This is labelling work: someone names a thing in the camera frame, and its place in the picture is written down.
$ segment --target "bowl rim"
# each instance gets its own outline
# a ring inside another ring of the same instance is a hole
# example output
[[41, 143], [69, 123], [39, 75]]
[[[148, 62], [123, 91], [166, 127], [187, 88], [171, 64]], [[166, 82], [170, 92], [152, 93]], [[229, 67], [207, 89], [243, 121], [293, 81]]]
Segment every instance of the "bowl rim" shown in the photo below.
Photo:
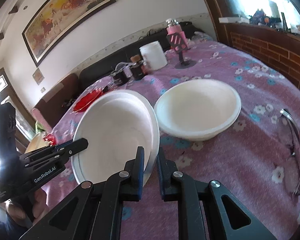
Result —
[[[97, 104], [100, 100], [103, 100], [105, 97], [109, 97], [113, 94], [119, 94], [119, 93], [126, 93], [126, 94], [130, 94], [130, 95], [135, 96], [137, 99], [139, 99], [141, 101], [141, 103], [147, 109], [148, 114], [149, 114], [150, 122], [151, 122], [151, 125], [152, 125], [151, 130], [152, 130], [152, 137], [153, 138], [152, 138], [152, 145], [151, 145], [151, 151], [150, 151], [150, 154], [149, 154], [149, 159], [148, 159], [148, 162], [147, 162], [146, 166], [144, 167], [143, 185], [145, 185], [146, 182], [148, 181], [151, 173], [152, 173], [152, 170], [153, 170], [154, 165], [155, 165], [155, 160], [157, 159], [157, 155], [158, 155], [158, 152], [159, 152], [160, 131], [159, 131], [159, 124], [158, 124], [158, 120], [157, 120], [157, 117], [155, 115], [154, 109], [150, 105], [149, 101], [144, 96], [139, 94], [138, 92], [135, 92], [133, 90], [115, 90], [115, 91], [108, 92], [108, 93], [102, 95], [101, 97], [99, 97], [96, 101], [94, 101], [89, 106], [89, 108], [86, 110], [84, 115], [81, 117], [81, 119], [78, 123], [78, 126], [75, 130], [73, 141], [79, 139], [78, 128], [79, 128], [83, 118], [90, 111], [90, 109], [93, 108], [95, 104]], [[80, 184], [83, 181], [87, 180], [87, 179], [85, 179], [84, 175], [82, 174], [82, 168], [81, 168], [80, 162], [79, 162], [79, 154], [80, 153], [78, 153], [74, 156], [71, 156], [71, 167], [72, 167], [72, 170], [73, 170], [75, 180], [77, 181], [78, 184]]]
[[[199, 82], [211, 82], [211, 81], [216, 82], [216, 83], [220, 83], [222, 86], [225, 86], [225, 87], [229, 88], [229, 90], [231, 90], [231, 92], [234, 94], [234, 96], [236, 98], [236, 107], [235, 107], [232, 115], [225, 122], [223, 122], [222, 124], [220, 124], [220, 125], [218, 125], [214, 128], [210, 128], [210, 129], [207, 129], [207, 130], [203, 130], [203, 131], [199, 131], [199, 132], [198, 131], [196, 131], [196, 132], [186, 132], [186, 133], [182, 133], [182, 132], [178, 132], [176, 130], [170, 129], [168, 126], [165, 125], [164, 122], [162, 122], [161, 118], [159, 117], [160, 115], [158, 115], [158, 106], [159, 106], [160, 102], [171, 93], [171, 91], [173, 89], [175, 89], [176, 87], [179, 87], [179, 86], [184, 86], [186, 84], [189, 84], [190, 82], [199, 83]], [[196, 79], [196, 80], [189, 80], [189, 81], [183, 82], [181, 84], [178, 84], [178, 85], [170, 88], [162, 96], [160, 96], [160, 98], [157, 100], [157, 102], [154, 105], [154, 112], [157, 116], [158, 124], [159, 124], [159, 127], [160, 127], [161, 130], [163, 130], [167, 134], [173, 135], [173, 136], [178, 137], [178, 138], [195, 139], [195, 140], [200, 139], [200, 138], [205, 138], [205, 137], [207, 137], [209, 135], [212, 135], [212, 134], [217, 135], [218, 133], [226, 130], [238, 118], [238, 116], [240, 114], [240, 111], [241, 111], [241, 98], [239, 96], [239, 93], [232, 86], [230, 86], [229, 84], [227, 84], [223, 81], [220, 81], [220, 80], [215, 80], [215, 79]]]

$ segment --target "bottle cap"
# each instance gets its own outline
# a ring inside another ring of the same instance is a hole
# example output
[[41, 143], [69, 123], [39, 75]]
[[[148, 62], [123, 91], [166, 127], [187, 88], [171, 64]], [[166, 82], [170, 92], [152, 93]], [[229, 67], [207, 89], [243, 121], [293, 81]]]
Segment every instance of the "bottle cap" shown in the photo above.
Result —
[[135, 56], [131, 57], [130, 60], [131, 60], [133, 63], [136, 63], [136, 62], [138, 62], [139, 60], [141, 60], [141, 56], [140, 56], [140, 55], [135, 55]]

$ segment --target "human hand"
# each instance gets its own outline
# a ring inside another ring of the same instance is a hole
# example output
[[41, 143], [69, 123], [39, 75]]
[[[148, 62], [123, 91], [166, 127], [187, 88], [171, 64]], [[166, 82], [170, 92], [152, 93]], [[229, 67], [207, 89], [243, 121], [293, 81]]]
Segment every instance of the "human hand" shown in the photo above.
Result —
[[[32, 213], [35, 220], [33, 221], [33, 226], [49, 212], [49, 208], [46, 204], [47, 194], [41, 188], [34, 192], [34, 199], [35, 202], [32, 208]], [[6, 203], [6, 211], [18, 225], [24, 225], [23, 220], [26, 218], [26, 213], [23, 209], [9, 201]]]

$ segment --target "white wall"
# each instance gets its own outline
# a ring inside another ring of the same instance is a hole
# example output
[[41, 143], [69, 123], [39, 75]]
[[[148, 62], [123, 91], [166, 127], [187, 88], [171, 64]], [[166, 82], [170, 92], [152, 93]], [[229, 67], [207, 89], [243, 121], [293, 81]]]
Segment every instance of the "white wall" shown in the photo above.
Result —
[[207, 13], [204, 0], [116, 0], [117, 2], [96, 13], [69, 33], [43, 60], [39, 68], [45, 77], [38, 86], [32, 74], [36, 70], [22, 31], [45, 2], [25, 0], [13, 18], [4, 41], [9, 42], [6, 73], [16, 93], [29, 110], [42, 97], [40, 89], [48, 91], [72, 69], [109, 44], [167, 18]]

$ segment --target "black sofa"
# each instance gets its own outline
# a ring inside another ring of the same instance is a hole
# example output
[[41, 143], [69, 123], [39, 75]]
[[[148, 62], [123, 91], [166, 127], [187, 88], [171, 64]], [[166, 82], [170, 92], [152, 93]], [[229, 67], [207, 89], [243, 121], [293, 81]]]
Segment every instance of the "black sofa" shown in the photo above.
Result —
[[[182, 22], [180, 24], [188, 39], [192, 38], [194, 32], [203, 32], [201, 29], [193, 26], [191, 22]], [[109, 56], [85, 68], [79, 75], [81, 92], [83, 92], [88, 86], [90, 86], [100, 78], [108, 76], [119, 62], [130, 62], [130, 58], [132, 56], [140, 54], [139, 48], [143, 45], [146, 45], [153, 41], [159, 41], [163, 48], [163, 51], [170, 49], [170, 44], [166, 36], [166, 29], [162, 29], [157, 33], [146, 36], [139, 41], [136, 41], [122, 49], [117, 50]]]

